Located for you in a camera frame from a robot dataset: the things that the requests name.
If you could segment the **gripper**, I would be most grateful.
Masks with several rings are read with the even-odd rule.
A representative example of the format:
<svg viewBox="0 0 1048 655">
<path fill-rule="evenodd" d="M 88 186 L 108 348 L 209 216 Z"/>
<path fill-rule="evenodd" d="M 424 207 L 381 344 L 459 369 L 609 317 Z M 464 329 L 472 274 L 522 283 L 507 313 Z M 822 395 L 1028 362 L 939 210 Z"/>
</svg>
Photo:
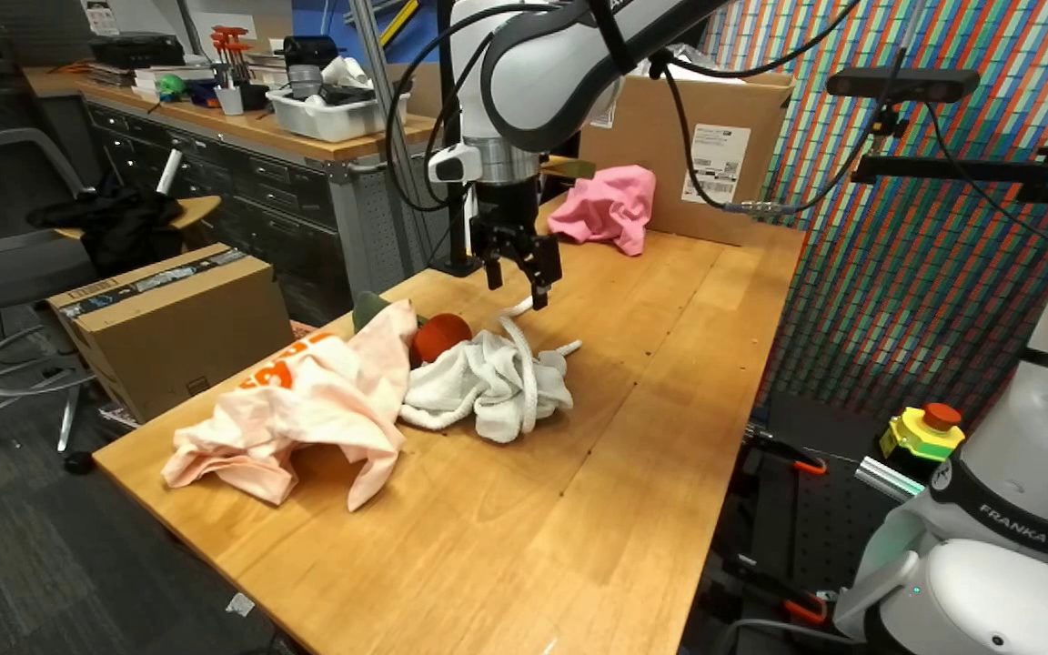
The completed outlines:
<svg viewBox="0 0 1048 655">
<path fill-rule="evenodd" d="M 532 309 L 545 309 L 550 288 L 562 279 L 564 269 L 556 235 L 538 235 L 534 227 L 539 183 L 478 181 L 471 190 L 477 202 L 477 213 L 470 223 L 471 253 L 484 261 L 488 289 L 503 286 L 500 259 L 511 258 L 528 279 Z"/>
</svg>

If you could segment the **black pole stand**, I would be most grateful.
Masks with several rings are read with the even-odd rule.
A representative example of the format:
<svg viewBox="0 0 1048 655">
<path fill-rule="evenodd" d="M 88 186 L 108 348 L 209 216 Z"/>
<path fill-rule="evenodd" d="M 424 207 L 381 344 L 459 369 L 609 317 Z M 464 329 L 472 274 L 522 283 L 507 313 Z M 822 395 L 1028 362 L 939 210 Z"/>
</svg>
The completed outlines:
<svg viewBox="0 0 1048 655">
<path fill-rule="evenodd" d="M 436 18 L 439 32 L 452 24 L 452 10 L 455 0 L 436 0 Z M 452 59 L 452 46 L 447 37 L 442 38 L 438 48 L 439 80 L 442 92 L 442 116 L 445 117 L 442 128 L 442 144 L 456 145 L 460 141 L 460 106 L 455 91 L 455 77 Z M 445 272 L 450 277 L 470 277 L 477 272 L 479 262 L 470 255 L 467 238 L 465 237 L 467 192 L 463 185 L 449 184 L 449 192 L 458 192 L 460 199 L 447 208 L 447 253 L 432 262 L 432 268 Z"/>
</svg>

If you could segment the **white towel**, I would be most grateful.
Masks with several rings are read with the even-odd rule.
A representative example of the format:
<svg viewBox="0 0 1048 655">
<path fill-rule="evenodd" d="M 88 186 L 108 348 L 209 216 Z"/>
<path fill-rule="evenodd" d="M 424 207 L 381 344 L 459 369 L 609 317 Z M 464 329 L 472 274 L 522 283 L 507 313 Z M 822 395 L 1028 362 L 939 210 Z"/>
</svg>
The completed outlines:
<svg viewBox="0 0 1048 655">
<path fill-rule="evenodd" d="M 477 435 L 506 444 L 529 434 L 540 420 L 573 408 L 566 385 L 567 357 L 581 341 L 531 354 L 511 339 L 479 332 L 411 370 L 399 410 L 405 423 L 441 431 L 474 418 Z"/>
</svg>

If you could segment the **dark green object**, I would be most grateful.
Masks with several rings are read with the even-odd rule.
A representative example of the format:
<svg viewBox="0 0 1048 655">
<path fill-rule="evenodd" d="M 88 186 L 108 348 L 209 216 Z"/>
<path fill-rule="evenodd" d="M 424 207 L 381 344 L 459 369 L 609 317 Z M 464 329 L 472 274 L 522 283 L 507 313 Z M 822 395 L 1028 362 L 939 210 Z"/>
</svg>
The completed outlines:
<svg viewBox="0 0 1048 655">
<path fill-rule="evenodd" d="M 363 291 L 354 299 L 352 310 L 352 325 L 354 333 L 358 333 L 378 314 L 381 314 L 386 307 L 390 307 L 391 302 L 383 298 L 381 294 Z"/>
</svg>

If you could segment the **large cardboard box with label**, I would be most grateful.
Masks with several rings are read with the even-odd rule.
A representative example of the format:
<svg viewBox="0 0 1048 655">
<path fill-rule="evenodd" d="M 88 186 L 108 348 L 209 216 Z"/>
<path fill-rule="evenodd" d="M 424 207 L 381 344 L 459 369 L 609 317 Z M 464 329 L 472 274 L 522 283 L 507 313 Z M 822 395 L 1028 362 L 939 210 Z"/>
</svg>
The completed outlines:
<svg viewBox="0 0 1048 655">
<path fill-rule="evenodd" d="M 777 72 L 745 80 L 670 74 L 674 87 L 628 77 L 615 103 L 578 132 L 578 157 L 651 171 L 656 187 L 648 230 L 743 245 L 751 218 L 704 203 L 687 167 L 717 203 L 761 200 L 795 80 Z"/>
</svg>

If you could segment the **white plastic bin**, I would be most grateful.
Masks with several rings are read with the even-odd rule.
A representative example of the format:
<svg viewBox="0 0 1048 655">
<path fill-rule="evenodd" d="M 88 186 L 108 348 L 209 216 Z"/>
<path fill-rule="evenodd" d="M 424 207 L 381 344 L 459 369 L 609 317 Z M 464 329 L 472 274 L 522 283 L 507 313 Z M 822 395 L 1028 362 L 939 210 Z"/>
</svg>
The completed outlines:
<svg viewBox="0 0 1048 655">
<path fill-rule="evenodd" d="M 339 144 L 384 132 L 388 113 L 371 88 L 323 86 L 307 99 L 291 88 L 266 92 L 280 128 L 296 136 Z"/>
</svg>

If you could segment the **peach cloth with orange print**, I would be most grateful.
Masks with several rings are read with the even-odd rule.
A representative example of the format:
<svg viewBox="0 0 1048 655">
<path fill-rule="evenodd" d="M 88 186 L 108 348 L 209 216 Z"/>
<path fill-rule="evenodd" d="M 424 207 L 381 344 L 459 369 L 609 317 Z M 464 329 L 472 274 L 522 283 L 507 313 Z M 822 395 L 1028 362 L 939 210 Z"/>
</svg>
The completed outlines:
<svg viewBox="0 0 1048 655">
<path fill-rule="evenodd" d="M 361 472 L 347 493 L 357 511 L 390 480 L 405 439 L 397 428 L 410 381 L 418 316 L 388 304 L 353 337 L 318 330 L 219 395 L 212 414 L 179 428 L 163 484 L 183 488 L 216 474 L 234 489 L 277 506 L 297 485 L 300 447 L 336 445 Z"/>
</svg>

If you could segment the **workbench with drawers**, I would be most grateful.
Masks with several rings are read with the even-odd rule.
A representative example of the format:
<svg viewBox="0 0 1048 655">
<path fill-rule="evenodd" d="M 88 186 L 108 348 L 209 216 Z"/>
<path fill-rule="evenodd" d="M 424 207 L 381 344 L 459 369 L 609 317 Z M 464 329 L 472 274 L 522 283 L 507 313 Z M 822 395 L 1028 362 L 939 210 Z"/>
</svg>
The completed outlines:
<svg viewBox="0 0 1048 655">
<path fill-rule="evenodd" d="M 28 79 L 42 99 L 69 101 L 114 181 L 153 187 L 171 150 L 182 153 L 171 194 L 219 198 L 200 240 L 270 264 L 298 322 L 325 324 L 355 294 L 381 293 L 447 253 L 447 213 L 407 208 L 391 183 L 374 103 L 363 108 L 361 136 L 321 141 L 266 109 L 228 116 L 84 77 Z"/>
</svg>

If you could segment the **round wooden stool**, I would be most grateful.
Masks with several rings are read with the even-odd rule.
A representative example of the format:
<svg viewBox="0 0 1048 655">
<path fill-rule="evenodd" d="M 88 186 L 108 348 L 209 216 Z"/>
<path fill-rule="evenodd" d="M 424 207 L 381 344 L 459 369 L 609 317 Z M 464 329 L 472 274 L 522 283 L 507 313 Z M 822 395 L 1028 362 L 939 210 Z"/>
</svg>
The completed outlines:
<svg viewBox="0 0 1048 655">
<path fill-rule="evenodd" d="M 191 227 L 219 208 L 216 196 L 175 199 L 159 192 L 122 189 L 111 195 L 84 192 L 35 215 L 42 227 L 72 233 L 85 245 L 141 246 Z"/>
</svg>

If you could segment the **cardboard box with black tape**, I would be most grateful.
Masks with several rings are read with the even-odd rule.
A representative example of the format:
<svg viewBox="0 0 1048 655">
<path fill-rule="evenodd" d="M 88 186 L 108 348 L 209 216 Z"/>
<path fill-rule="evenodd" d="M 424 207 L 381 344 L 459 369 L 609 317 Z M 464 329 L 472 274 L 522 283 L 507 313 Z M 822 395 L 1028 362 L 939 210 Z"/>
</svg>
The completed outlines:
<svg viewBox="0 0 1048 655">
<path fill-rule="evenodd" d="M 294 341 L 272 266 L 224 244 L 47 304 L 109 397 L 141 424 Z"/>
</svg>

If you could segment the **black bag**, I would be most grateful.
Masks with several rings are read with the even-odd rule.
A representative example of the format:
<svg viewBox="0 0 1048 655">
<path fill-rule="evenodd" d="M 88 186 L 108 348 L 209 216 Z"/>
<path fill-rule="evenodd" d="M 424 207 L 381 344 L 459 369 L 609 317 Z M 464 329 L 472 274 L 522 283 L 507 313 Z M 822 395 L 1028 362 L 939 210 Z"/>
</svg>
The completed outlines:
<svg viewBox="0 0 1048 655">
<path fill-rule="evenodd" d="M 78 230 L 79 240 L 104 277 L 132 272 L 178 256 L 183 238 L 172 221 L 184 213 L 171 197 L 143 189 L 79 192 L 65 202 L 35 208 L 26 223 L 37 228 Z"/>
</svg>

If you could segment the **yellow emergency stop button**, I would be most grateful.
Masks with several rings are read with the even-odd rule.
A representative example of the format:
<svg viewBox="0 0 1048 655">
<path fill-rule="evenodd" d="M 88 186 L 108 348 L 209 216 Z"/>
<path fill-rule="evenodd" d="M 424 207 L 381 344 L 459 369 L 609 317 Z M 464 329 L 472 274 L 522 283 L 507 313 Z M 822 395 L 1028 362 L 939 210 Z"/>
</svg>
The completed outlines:
<svg viewBox="0 0 1048 655">
<path fill-rule="evenodd" d="M 887 422 L 879 436 L 879 451 L 886 458 L 902 452 L 908 456 L 942 463 L 966 439 L 961 429 L 963 416 L 941 402 L 903 408 Z"/>
</svg>

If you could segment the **black case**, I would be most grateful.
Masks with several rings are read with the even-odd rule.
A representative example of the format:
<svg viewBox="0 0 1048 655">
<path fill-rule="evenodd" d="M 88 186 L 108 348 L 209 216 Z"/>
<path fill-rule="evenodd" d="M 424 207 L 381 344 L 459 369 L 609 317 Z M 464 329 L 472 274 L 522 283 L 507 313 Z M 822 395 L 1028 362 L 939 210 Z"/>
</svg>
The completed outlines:
<svg viewBox="0 0 1048 655">
<path fill-rule="evenodd" d="M 121 32 L 103 35 L 88 41 L 92 57 L 114 69 L 149 69 L 157 66 L 183 66 L 185 54 L 175 35 L 162 32 Z"/>
</svg>

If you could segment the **aluminium post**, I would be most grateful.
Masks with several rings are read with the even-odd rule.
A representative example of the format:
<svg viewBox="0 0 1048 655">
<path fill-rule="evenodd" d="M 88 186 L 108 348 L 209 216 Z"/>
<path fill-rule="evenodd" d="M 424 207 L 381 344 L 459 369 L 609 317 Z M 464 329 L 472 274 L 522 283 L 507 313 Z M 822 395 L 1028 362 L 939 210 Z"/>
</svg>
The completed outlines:
<svg viewBox="0 0 1048 655">
<path fill-rule="evenodd" d="M 355 17 L 355 29 L 358 30 L 365 50 L 370 78 L 373 79 L 376 100 L 387 113 L 386 133 L 384 133 L 387 153 L 384 157 L 388 161 L 388 173 L 395 183 L 403 208 L 410 213 L 413 245 L 418 246 L 421 264 L 429 267 L 433 252 L 428 220 L 432 217 L 432 212 L 428 211 L 428 204 L 421 197 L 420 185 L 413 176 L 412 160 L 405 141 L 402 112 L 399 111 L 399 95 L 389 78 L 388 61 L 379 40 L 378 22 L 373 4 L 370 0 L 348 1 Z"/>
</svg>

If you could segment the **set of red-handled tools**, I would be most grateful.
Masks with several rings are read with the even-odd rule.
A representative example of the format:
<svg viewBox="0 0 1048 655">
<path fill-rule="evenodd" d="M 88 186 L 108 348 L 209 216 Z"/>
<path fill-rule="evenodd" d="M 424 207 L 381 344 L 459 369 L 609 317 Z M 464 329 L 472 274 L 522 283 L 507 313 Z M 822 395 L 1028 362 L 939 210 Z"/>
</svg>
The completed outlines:
<svg viewBox="0 0 1048 655">
<path fill-rule="evenodd" d="M 246 86 L 250 75 L 245 52 L 250 46 L 242 41 L 248 35 L 243 26 L 215 25 L 212 28 L 212 46 L 217 53 L 215 75 L 220 86 L 233 88 Z"/>
</svg>

